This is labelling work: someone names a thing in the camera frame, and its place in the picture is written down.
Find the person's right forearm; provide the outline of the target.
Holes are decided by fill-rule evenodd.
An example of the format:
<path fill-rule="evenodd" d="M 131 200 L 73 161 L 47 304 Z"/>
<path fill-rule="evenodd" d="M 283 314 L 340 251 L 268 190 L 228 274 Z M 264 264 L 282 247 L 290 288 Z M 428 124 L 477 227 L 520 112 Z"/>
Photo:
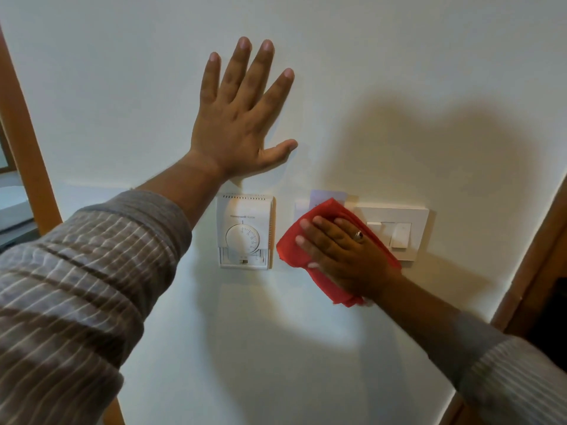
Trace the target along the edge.
<path fill-rule="evenodd" d="M 535 346 L 451 306 L 398 272 L 371 293 L 485 425 L 567 425 L 567 373 Z"/>

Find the pale lilac key card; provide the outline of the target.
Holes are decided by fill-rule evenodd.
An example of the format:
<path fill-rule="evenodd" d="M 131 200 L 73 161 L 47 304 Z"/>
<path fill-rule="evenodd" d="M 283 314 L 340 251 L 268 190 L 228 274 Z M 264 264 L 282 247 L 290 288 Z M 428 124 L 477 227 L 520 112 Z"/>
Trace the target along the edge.
<path fill-rule="evenodd" d="M 311 190 L 309 195 L 309 209 L 313 209 L 316 206 L 328 201 L 336 200 L 341 205 L 344 205 L 348 198 L 346 192 L 330 191 L 330 190 Z"/>

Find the dark brown wooden door frame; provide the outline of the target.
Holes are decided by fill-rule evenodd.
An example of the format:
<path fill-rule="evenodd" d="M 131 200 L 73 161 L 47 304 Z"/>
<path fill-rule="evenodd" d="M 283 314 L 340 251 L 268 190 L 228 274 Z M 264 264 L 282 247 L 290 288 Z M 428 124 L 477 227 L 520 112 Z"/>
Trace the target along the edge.
<path fill-rule="evenodd" d="M 536 232 L 491 325 L 525 337 L 551 298 L 556 281 L 567 275 L 567 174 Z"/>

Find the red cleaning cloth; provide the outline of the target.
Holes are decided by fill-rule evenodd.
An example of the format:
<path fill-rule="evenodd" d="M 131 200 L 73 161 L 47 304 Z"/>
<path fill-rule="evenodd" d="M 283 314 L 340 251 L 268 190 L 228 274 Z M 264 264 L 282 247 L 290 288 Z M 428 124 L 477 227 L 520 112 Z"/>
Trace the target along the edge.
<path fill-rule="evenodd" d="M 310 268 L 308 265 L 311 263 L 309 255 L 296 244 L 295 238 L 303 234 L 300 226 L 302 219 L 312 220 L 316 216 L 321 216 L 329 221 L 334 221 L 336 218 L 341 218 L 349 221 L 352 225 L 357 227 L 365 238 L 368 238 L 376 246 L 384 252 L 388 264 L 396 269 L 401 270 L 400 262 L 394 257 L 389 249 L 380 241 L 378 236 L 368 228 L 358 216 L 351 210 L 344 207 L 340 202 L 334 198 L 330 198 L 308 210 L 305 214 L 301 215 L 293 225 L 284 233 L 281 239 L 276 244 L 276 250 L 282 261 L 294 268 L 305 269 L 315 284 L 322 290 L 322 292 L 333 302 L 334 305 L 344 305 L 345 307 L 362 306 L 366 305 L 366 300 L 363 297 L 351 295 L 344 291 L 338 285 L 333 283 L 327 276 L 316 269 Z"/>

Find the light brown wooden door frame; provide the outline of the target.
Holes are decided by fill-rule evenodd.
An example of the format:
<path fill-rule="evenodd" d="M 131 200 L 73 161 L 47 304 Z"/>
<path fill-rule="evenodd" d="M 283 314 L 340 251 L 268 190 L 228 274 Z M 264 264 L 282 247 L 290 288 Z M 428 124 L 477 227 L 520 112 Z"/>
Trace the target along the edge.
<path fill-rule="evenodd" d="M 23 92 L 0 27 L 0 135 L 23 180 L 31 210 L 45 234 L 62 222 Z"/>

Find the person's left hand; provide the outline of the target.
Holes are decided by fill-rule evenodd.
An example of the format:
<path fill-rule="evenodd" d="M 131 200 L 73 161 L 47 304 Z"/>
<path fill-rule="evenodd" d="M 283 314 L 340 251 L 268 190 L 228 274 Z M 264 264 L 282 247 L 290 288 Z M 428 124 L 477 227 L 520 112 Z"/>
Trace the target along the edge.
<path fill-rule="evenodd" d="M 287 68 L 265 88 L 255 106 L 242 106 L 242 82 L 251 66 L 251 52 L 251 41 L 241 37 L 220 75 L 216 102 L 199 107 L 193 127 L 189 155 L 223 179 L 262 172 L 257 171 L 259 149 L 267 149 L 265 137 L 280 115 L 295 78 L 294 71 Z"/>

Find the person's left forearm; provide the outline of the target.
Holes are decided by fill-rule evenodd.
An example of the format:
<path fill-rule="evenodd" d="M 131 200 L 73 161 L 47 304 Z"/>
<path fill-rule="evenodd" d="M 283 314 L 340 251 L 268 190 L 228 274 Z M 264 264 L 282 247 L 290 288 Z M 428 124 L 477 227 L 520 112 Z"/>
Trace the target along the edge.
<path fill-rule="evenodd" d="M 97 425 L 227 174 L 191 151 L 0 255 L 0 425 Z"/>

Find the white dial wall thermostat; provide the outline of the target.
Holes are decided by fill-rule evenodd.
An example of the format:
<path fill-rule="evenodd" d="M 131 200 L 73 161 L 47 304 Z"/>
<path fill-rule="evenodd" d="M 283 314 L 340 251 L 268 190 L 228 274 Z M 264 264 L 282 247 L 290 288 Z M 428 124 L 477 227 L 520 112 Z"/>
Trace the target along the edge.
<path fill-rule="evenodd" d="M 216 198 L 218 264 L 222 269 L 269 270 L 274 197 L 224 192 Z"/>

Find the grey ledge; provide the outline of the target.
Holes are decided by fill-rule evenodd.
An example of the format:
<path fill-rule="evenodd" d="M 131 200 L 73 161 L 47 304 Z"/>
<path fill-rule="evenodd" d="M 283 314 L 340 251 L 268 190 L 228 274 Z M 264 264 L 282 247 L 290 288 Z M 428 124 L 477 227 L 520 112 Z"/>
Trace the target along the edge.
<path fill-rule="evenodd" d="M 0 254 L 39 237 L 28 195 L 0 124 Z"/>

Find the person's right hand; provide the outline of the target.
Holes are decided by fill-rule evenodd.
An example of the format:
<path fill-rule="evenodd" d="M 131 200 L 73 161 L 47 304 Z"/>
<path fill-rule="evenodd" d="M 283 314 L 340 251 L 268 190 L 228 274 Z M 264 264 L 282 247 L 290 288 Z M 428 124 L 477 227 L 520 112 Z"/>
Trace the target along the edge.
<path fill-rule="evenodd" d="M 408 281 L 392 268 L 376 244 L 344 244 L 343 250 L 319 250 L 304 233 L 295 238 L 311 262 L 329 261 L 328 278 L 345 291 L 381 305 L 406 294 Z"/>

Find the white wall switch plate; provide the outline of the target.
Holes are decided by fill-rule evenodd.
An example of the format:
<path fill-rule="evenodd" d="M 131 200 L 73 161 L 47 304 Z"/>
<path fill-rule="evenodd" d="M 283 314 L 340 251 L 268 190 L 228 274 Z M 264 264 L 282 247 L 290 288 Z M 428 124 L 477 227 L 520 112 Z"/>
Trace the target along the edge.
<path fill-rule="evenodd" d="M 416 260 L 428 221 L 427 208 L 361 203 L 351 209 L 398 261 Z"/>

